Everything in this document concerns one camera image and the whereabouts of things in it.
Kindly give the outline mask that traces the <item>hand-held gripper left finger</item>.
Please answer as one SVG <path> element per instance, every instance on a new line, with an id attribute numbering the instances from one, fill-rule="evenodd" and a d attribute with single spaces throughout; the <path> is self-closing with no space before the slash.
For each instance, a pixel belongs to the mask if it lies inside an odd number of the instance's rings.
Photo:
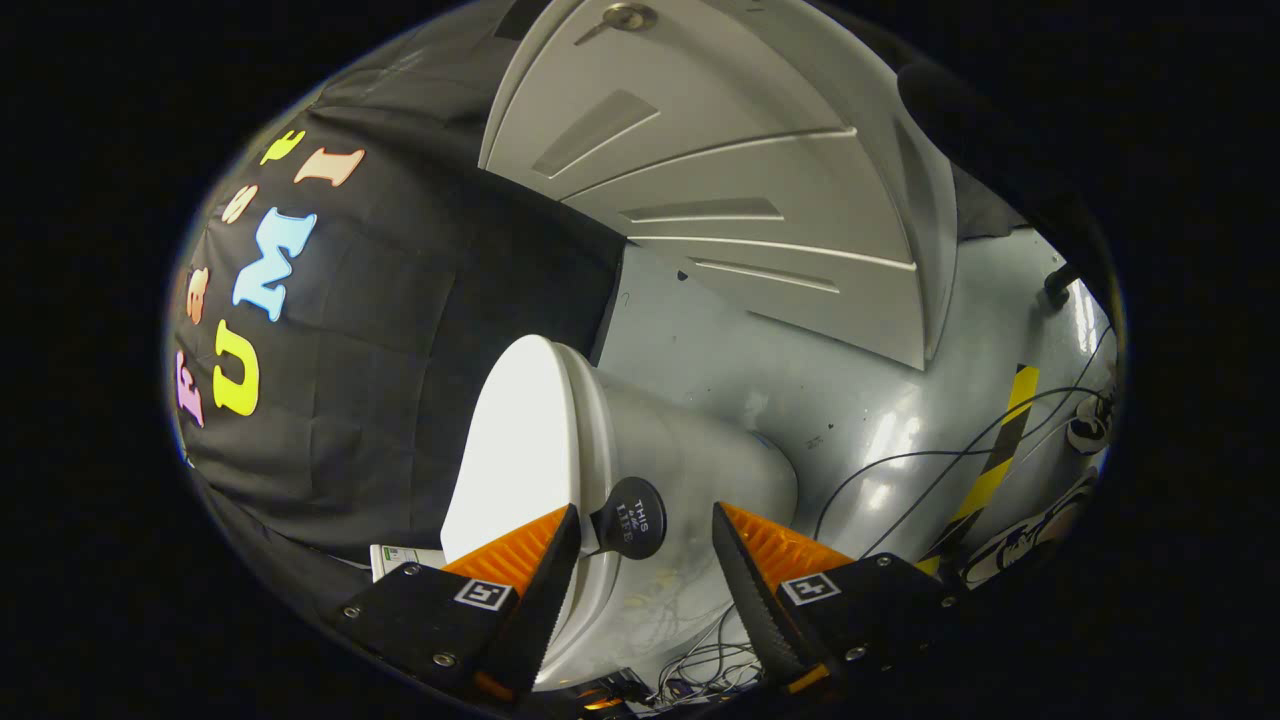
<path id="1" fill-rule="evenodd" d="M 335 632 L 457 701 L 521 701 L 540 671 L 581 550 L 567 503 L 430 568 L 403 562 L 335 609 Z"/>

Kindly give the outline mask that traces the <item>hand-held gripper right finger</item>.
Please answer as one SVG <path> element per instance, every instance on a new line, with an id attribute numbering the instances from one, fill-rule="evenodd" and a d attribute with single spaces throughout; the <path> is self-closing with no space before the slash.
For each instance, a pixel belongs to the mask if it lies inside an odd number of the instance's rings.
<path id="1" fill-rule="evenodd" d="M 763 685 L 851 694 L 937 644 L 963 591 L 893 553 L 851 559 L 717 502 L 712 541 Z"/>

